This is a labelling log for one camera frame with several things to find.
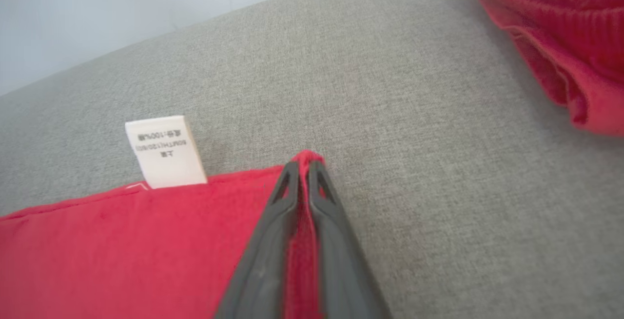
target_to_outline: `red garment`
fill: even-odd
[[[624,136],[624,0],[479,0],[578,128]]]
[[[301,174],[321,159],[294,158]],[[212,317],[282,168],[158,190],[137,183],[2,217],[0,318]],[[319,317],[316,237],[300,205],[288,252],[292,319]]]

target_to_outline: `gray fabric surface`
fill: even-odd
[[[0,97],[0,212],[142,179],[189,118],[209,174],[302,149],[397,319],[624,317],[624,145],[546,99],[477,0],[272,0]]]

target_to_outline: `white clothing tag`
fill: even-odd
[[[183,115],[129,121],[125,132],[151,188],[206,183],[189,124]]]

